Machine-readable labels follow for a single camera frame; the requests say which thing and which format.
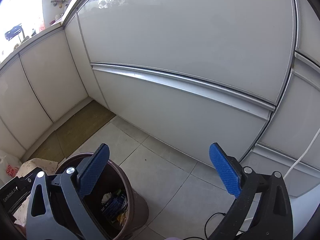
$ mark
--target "cabinet drawer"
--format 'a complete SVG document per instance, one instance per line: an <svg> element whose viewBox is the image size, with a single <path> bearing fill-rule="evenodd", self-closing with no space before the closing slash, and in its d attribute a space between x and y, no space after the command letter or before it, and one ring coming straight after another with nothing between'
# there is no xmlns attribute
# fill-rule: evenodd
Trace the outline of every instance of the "cabinet drawer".
<svg viewBox="0 0 320 240"><path fill-rule="evenodd" d="M260 142L298 159L320 127L320 69L296 53L288 86ZM303 161L320 168L320 137Z"/></svg>
<svg viewBox="0 0 320 240"><path fill-rule="evenodd" d="M256 173L271 175L279 171L286 174L295 160L268 147L256 144L253 150L241 162L242 166L251 167ZM288 193L299 197L320 183L320 171L303 163L298 163L284 180Z"/></svg>
<svg viewBox="0 0 320 240"><path fill-rule="evenodd" d="M93 69L111 111L209 165L213 142L238 160L244 156L271 112L255 98L185 77L130 67Z"/></svg>

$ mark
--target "white cabinet door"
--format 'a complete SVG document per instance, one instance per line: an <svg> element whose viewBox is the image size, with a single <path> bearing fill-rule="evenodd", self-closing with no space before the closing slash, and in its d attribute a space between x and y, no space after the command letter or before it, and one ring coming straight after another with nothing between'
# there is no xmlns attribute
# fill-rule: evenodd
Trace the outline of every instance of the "white cabinet door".
<svg viewBox="0 0 320 240"><path fill-rule="evenodd" d="M295 160L268 147L256 144L254 149L241 162L241 165L253 168L256 173L271 175L279 171L286 174ZM306 164L298 163L284 180L288 193L299 197L320 183L320 171Z"/></svg>
<svg viewBox="0 0 320 240"><path fill-rule="evenodd" d="M307 0L297 0L298 38L296 50L320 65L320 21Z"/></svg>
<svg viewBox="0 0 320 240"><path fill-rule="evenodd" d="M54 122L88 96L64 31L24 52L21 61L36 96Z"/></svg>
<svg viewBox="0 0 320 240"><path fill-rule="evenodd" d="M0 117L21 145L28 149L52 122L33 93L19 58L1 72ZM14 155L21 157L21 149L18 150Z"/></svg>
<svg viewBox="0 0 320 240"><path fill-rule="evenodd" d="M284 96L260 142L299 158L320 127L320 69L296 56L302 60L295 59ZM319 149L320 137L303 160L320 168Z"/></svg>
<svg viewBox="0 0 320 240"><path fill-rule="evenodd" d="M93 69L111 111L209 165L212 143L239 160L269 118L268 109L221 86L134 68Z"/></svg>
<svg viewBox="0 0 320 240"><path fill-rule="evenodd" d="M13 137L13 135L6 128L4 123L0 120L0 150L9 153L19 159L25 153L25 149L18 143L18 141Z"/></svg>
<svg viewBox="0 0 320 240"><path fill-rule="evenodd" d="M277 102L295 41L293 0L89 0L92 62L183 73Z"/></svg>
<svg viewBox="0 0 320 240"><path fill-rule="evenodd" d="M71 55L88 95L107 107L85 51L77 15L68 23L65 32Z"/></svg>

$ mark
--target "black cable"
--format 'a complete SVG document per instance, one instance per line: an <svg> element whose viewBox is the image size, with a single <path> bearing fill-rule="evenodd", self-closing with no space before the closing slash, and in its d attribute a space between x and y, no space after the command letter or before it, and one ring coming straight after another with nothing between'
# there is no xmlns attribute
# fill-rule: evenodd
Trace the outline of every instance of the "black cable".
<svg viewBox="0 0 320 240"><path fill-rule="evenodd" d="M201 240L207 240L207 239L208 239L207 232L206 232L207 224L208 224L208 222L210 221L210 219L211 219L214 215L217 215L217 214L221 214L221 215L223 215L223 216L226 215L226 213L217 212L217 213L214 213L211 217L208 218L207 222L206 222L205 225L204 225L204 235L205 235L205 238L206 238L206 239L203 239L203 238L197 237L197 236L192 236L192 237L185 238L185 239L183 239L183 240L192 239L192 238L201 239Z"/></svg>
<svg viewBox="0 0 320 240"><path fill-rule="evenodd" d="M207 222L206 222L205 225L204 225L204 235L205 235L205 238L206 238L206 239L208 239L207 230L206 230L207 224L208 224L209 220L210 220L214 215L217 215L217 214L221 214L221 215L223 215L223 216L226 215L225 213L217 212L217 213L214 213L211 217L209 217L209 219L207 220Z"/></svg>
<svg viewBox="0 0 320 240"><path fill-rule="evenodd" d="M201 237L196 237L196 236L193 236L193 237L188 237L188 238L185 238L185 239L182 239L182 240L187 240L187 239L192 239L192 238L196 238L196 239L201 239L201 240L205 240Z"/></svg>

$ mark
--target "tiled floor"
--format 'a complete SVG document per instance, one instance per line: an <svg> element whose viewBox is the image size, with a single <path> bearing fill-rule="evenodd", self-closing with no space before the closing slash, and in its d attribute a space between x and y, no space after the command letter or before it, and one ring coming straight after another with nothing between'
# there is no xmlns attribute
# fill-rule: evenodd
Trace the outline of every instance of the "tiled floor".
<svg viewBox="0 0 320 240"><path fill-rule="evenodd" d="M197 162L116 116L71 156L94 152L101 143L110 158L127 174L132 187L149 206L149 219L134 233L135 240L181 239L204 236L204 224L215 212L227 212L234 197L226 191L214 168ZM258 203L253 202L248 218ZM213 217L210 234L222 219ZM242 230L246 230L250 220Z"/></svg>

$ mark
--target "brown trash bin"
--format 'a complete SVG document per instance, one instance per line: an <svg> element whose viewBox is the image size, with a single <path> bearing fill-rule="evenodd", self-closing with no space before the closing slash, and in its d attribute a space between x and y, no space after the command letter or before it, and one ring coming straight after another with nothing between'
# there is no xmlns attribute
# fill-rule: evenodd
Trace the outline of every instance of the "brown trash bin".
<svg viewBox="0 0 320 240"><path fill-rule="evenodd" d="M85 157L93 153L80 153L64 161L55 174L63 173L69 167L77 167ZM121 230L110 225L101 213L101 199L105 193L125 189L128 200L128 216ZM90 195L84 197L91 217L94 217L100 230L105 231L114 240L126 240L132 233L141 228L148 220L149 208L147 202L132 187L124 171L112 160L108 161Z"/></svg>

